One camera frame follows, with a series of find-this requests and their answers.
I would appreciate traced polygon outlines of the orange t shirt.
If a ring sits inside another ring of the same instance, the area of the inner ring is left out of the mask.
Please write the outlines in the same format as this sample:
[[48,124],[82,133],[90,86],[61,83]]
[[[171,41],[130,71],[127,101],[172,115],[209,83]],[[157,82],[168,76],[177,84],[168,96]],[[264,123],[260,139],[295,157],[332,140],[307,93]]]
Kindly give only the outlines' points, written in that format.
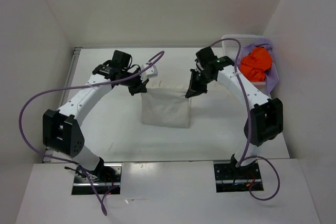
[[257,47],[241,59],[239,70],[251,82],[263,82],[272,66],[272,57],[263,47]]

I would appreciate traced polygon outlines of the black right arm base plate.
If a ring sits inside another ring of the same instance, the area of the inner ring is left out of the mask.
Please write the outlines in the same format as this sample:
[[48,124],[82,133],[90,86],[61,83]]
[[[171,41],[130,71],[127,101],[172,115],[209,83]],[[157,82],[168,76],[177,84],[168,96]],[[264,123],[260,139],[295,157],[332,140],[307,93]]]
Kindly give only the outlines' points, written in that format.
[[263,191],[259,165],[254,162],[248,168],[236,171],[229,162],[214,163],[214,176],[217,193]]

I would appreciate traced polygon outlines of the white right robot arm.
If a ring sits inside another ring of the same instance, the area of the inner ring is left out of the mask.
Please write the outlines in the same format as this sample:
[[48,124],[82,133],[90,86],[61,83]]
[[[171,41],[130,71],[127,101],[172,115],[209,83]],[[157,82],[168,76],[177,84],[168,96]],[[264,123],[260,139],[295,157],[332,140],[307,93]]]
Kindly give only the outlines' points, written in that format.
[[211,47],[198,51],[195,62],[186,98],[207,93],[207,85],[217,81],[247,108],[246,143],[232,155],[230,165],[232,176],[243,178],[248,173],[248,165],[256,159],[259,147],[283,131],[283,104],[278,98],[262,93],[228,56],[217,57]]

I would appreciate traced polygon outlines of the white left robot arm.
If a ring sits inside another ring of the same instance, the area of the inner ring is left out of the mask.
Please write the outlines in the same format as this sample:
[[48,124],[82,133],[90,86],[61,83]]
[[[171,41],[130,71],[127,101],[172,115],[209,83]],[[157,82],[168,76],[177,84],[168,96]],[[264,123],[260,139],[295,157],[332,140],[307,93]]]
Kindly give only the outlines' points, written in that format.
[[131,95],[146,93],[149,81],[145,66],[130,71],[132,56],[116,50],[112,59],[98,65],[92,72],[86,88],[80,89],[57,110],[47,110],[43,115],[43,143],[77,163],[76,173],[93,182],[115,179],[112,168],[85,146],[81,125],[94,106],[114,88],[113,81],[121,80]]

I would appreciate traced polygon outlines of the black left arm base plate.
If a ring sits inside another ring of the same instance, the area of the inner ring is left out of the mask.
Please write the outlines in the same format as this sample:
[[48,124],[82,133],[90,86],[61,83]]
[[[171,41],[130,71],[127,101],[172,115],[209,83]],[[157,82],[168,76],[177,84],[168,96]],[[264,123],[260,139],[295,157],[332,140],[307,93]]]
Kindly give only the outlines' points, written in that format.
[[[106,163],[105,167],[108,167],[108,178],[93,179],[92,183],[99,195],[119,195],[121,189],[121,175],[122,164],[121,163]],[[81,172],[76,172],[74,175],[74,181],[72,185],[72,195],[93,195],[94,191],[91,184],[87,180],[85,175]]]

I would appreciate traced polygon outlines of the white t shirt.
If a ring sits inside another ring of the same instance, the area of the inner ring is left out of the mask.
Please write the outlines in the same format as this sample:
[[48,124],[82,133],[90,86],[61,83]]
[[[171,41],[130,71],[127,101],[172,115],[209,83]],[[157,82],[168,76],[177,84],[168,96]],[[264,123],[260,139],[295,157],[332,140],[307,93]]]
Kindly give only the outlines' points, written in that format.
[[141,94],[141,123],[156,127],[187,129],[190,127],[191,99],[187,87],[163,81],[150,83]]

